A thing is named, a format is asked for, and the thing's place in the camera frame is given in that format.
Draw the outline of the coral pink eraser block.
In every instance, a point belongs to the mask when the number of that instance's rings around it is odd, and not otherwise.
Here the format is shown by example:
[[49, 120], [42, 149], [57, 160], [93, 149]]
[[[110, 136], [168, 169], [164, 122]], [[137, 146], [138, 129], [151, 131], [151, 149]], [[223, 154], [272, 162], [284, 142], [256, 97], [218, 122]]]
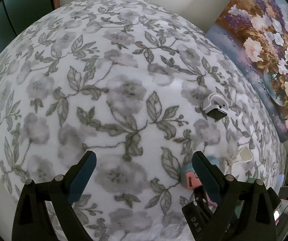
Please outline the coral pink eraser block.
[[216, 187], [217, 176], [222, 172], [218, 167], [219, 161], [213, 156], [205, 156], [197, 151], [192, 156], [192, 161], [180, 169], [181, 185], [188, 190], [200, 186], [205, 189]]

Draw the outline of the white device with blue light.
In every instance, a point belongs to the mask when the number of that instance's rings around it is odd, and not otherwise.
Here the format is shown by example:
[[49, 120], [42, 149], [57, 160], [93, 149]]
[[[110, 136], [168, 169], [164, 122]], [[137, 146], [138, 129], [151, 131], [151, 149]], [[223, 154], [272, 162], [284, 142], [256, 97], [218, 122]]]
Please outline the white device with blue light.
[[283, 184], [284, 184], [284, 180], [285, 180], [285, 175], [284, 174], [279, 174], [277, 176], [277, 182], [276, 182], [275, 188], [276, 189], [280, 189], [283, 186]]

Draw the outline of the white plastic clip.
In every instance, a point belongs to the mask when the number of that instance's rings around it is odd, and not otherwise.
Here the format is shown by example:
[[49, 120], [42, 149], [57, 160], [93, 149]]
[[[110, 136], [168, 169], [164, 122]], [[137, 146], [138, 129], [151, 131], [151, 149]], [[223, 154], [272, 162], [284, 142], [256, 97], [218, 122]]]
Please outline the white plastic clip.
[[251, 153], [249, 147], [244, 146], [239, 149], [237, 153], [233, 155], [233, 157], [224, 157], [224, 160], [229, 168], [229, 171], [232, 172], [235, 166], [251, 162], [253, 160], [253, 154]]

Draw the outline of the small black white cube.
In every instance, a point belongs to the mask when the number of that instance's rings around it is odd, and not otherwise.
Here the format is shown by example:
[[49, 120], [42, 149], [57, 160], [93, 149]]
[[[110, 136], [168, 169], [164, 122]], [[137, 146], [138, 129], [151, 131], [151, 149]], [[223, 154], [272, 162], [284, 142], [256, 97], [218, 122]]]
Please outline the small black white cube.
[[203, 100], [203, 111], [215, 121], [219, 121], [228, 115], [229, 104], [219, 94], [211, 93]]

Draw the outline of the floral grey tablecloth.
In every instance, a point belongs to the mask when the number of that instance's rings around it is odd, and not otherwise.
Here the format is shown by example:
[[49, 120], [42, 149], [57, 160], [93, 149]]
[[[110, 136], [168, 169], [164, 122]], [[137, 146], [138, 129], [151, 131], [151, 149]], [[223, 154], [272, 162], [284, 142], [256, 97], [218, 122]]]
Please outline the floral grey tablecloth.
[[[229, 104], [215, 121], [211, 93]], [[52, 180], [87, 150], [97, 167], [74, 204], [95, 240], [192, 240], [180, 169], [247, 146], [240, 181], [275, 187], [286, 151], [251, 84], [204, 33], [146, 0], [76, 0], [0, 54], [0, 179], [18, 201], [28, 178]]]

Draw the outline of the flower bouquet painting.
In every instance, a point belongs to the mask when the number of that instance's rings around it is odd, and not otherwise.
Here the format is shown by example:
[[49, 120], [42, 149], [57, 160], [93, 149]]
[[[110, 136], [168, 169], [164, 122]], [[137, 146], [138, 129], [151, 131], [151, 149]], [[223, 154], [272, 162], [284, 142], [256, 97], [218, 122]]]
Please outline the flower bouquet painting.
[[230, 0], [206, 36], [249, 80], [288, 141], [288, 3]]

